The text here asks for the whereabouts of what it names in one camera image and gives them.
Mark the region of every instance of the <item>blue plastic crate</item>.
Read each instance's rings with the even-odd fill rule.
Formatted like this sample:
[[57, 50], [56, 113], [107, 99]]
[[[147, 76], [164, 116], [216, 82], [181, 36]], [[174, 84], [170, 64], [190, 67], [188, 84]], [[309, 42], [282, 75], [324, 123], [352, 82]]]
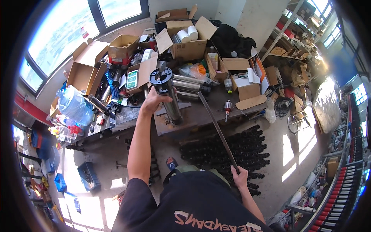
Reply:
[[98, 186], [101, 186], [101, 183], [93, 169], [92, 162], [84, 162], [77, 168], [77, 171], [80, 174], [81, 182], [84, 184], [87, 191], [91, 191]]
[[54, 178], [55, 186], [58, 192], [65, 192], [67, 190], [67, 185], [65, 179], [61, 173], [57, 173]]
[[58, 168], [58, 164], [60, 161], [60, 154], [55, 146], [52, 146], [49, 159], [50, 163], [52, 164], [52, 167], [56, 170]]
[[54, 168], [53, 168], [52, 164], [50, 163], [49, 159], [47, 159], [45, 161], [45, 166], [46, 166], [46, 172], [47, 173], [53, 173], [54, 172]]

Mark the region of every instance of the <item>plastic bag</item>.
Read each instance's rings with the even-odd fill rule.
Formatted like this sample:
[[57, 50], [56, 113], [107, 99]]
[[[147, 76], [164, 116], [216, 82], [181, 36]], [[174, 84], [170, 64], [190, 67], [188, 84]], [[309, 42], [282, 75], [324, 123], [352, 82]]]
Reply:
[[305, 187], [309, 188], [315, 180], [316, 180], [316, 175], [311, 171], [311, 173], [309, 174], [308, 180], [305, 184]]
[[266, 103], [268, 105], [268, 108], [265, 109], [264, 117], [270, 124], [272, 124], [276, 121], [275, 104], [270, 97], [267, 97]]
[[195, 77], [200, 80], [207, 78], [206, 69], [201, 63], [194, 65], [183, 65], [179, 68], [179, 74], [183, 76]]
[[302, 193], [300, 191], [297, 191], [291, 198], [290, 204], [295, 205], [298, 203], [301, 199]]
[[93, 106], [72, 86], [63, 92], [58, 90], [58, 108], [60, 112], [83, 126], [93, 121]]

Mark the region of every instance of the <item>metal rod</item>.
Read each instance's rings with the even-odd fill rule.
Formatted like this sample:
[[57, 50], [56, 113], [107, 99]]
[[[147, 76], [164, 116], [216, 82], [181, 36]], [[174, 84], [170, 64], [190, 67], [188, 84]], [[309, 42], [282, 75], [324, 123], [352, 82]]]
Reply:
[[95, 108], [100, 110], [101, 112], [107, 114], [108, 112], [108, 107], [105, 106], [100, 100], [98, 100], [94, 95], [89, 95], [88, 96], [88, 102], [90, 102]]
[[304, 0], [300, 0], [298, 2], [298, 4], [296, 5], [294, 11], [292, 12], [292, 15], [287, 20], [287, 22], [283, 26], [282, 30], [278, 33], [278, 35], [277, 35], [276, 39], [273, 41], [272, 45], [268, 48], [268, 50], [265, 52], [264, 56], [261, 58], [261, 61], [262, 62], [265, 60], [265, 58], [267, 58], [268, 54], [272, 51], [272, 49], [274, 48], [274, 46], [276, 45], [276, 43], [278, 42], [278, 40], [282, 37], [282, 35], [285, 32], [285, 30], [287, 29], [287, 27], [290, 25], [290, 23], [292, 22], [292, 20], [296, 17], [296, 13], [299, 11], [299, 8], [303, 4], [303, 2], [304, 2]]
[[221, 131], [219, 125], [218, 125], [218, 122], [217, 122], [216, 119], [214, 118], [214, 115], [213, 115], [213, 113], [211, 112], [211, 109], [210, 109], [209, 105], [207, 104], [207, 102], [206, 102], [206, 100], [205, 100], [205, 98], [204, 98], [204, 95], [202, 95], [201, 92], [198, 92], [197, 94], [198, 94], [198, 96], [200, 97], [200, 100], [202, 101], [202, 103], [204, 104], [204, 106], [205, 106], [205, 108], [206, 108], [206, 111], [209, 113], [211, 120], [213, 121], [213, 124], [214, 124], [214, 126], [215, 126], [215, 129], [216, 129], [216, 131], [218, 132], [218, 134], [219, 134], [219, 136], [220, 136], [220, 139], [221, 139], [221, 141], [222, 141], [224, 147], [225, 147], [226, 150], [227, 150], [227, 153], [228, 153], [229, 158], [230, 158], [230, 160], [231, 160], [231, 162], [232, 162], [232, 165], [233, 165], [234, 168], [236, 169], [237, 174], [240, 174], [240, 170], [239, 170], [238, 167], [237, 167], [237, 164], [236, 164], [236, 161], [234, 160], [234, 157], [233, 157], [233, 155], [232, 155], [231, 149], [229, 148], [229, 146], [228, 146], [228, 144], [227, 144], [227, 141], [226, 141], [226, 139], [224, 138], [224, 135], [223, 135], [223, 133], [222, 133], [222, 131]]

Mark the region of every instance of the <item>window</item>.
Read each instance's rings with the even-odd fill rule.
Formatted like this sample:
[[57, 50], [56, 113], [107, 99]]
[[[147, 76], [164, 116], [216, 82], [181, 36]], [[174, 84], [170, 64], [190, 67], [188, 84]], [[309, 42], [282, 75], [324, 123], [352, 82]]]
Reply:
[[366, 137], [366, 121], [361, 123], [363, 137]]
[[336, 27], [332, 30], [330, 35], [327, 37], [327, 39], [324, 42], [325, 47], [331, 46], [335, 40], [340, 36], [340, 25], [336, 25]]
[[37, 29], [20, 68], [35, 95], [84, 41], [149, 17], [147, 0], [59, 0]]
[[367, 100], [365, 86], [360, 84], [355, 90], [352, 91], [355, 95], [355, 102], [357, 105], [361, 104], [362, 102]]
[[332, 9], [328, 0], [308, 0], [308, 3], [316, 8], [314, 14], [320, 17], [322, 22], [327, 19]]

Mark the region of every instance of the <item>stainless steel cylinder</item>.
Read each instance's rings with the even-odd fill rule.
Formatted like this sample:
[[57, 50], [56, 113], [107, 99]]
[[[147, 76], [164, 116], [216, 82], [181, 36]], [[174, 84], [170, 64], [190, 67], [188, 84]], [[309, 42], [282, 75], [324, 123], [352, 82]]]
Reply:
[[182, 92], [182, 91], [177, 91], [177, 94], [178, 94], [179, 98], [188, 98], [188, 99], [192, 99], [192, 100], [198, 100], [198, 95], [197, 94]]
[[189, 83], [189, 82], [184, 82], [184, 81], [178, 81], [178, 80], [173, 80], [175, 88], [177, 90], [184, 90], [188, 92], [194, 92], [197, 93], [200, 91], [200, 84], [195, 84], [195, 83]]
[[160, 69], [157, 68], [151, 73], [150, 82], [158, 94], [169, 96], [173, 99], [172, 102], [163, 102], [170, 121], [175, 125], [182, 123], [183, 118], [174, 91], [173, 72], [171, 69], [165, 68], [163, 72], [160, 72]]
[[110, 95], [111, 95], [111, 88], [107, 86], [102, 96], [102, 102], [104, 103], [107, 102]]
[[108, 113], [108, 107], [105, 106], [100, 100], [98, 100], [94, 95], [90, 94], [88, 96], [88, 102], [90, 102], [95, 108], [100, 110], [101, 112], [107, 114]]
[[204, 84], [203, 80], [200, 80], [200, 79], [197, 79], [197, 78], [194, 78], [194, 77], [177, 75], [177, 74], [174, 74], [174, 80], [184, 81], [184, 82], [189, 82], [189, 83], [194, 83], [194, 84], [199, 84], [199, 85]]

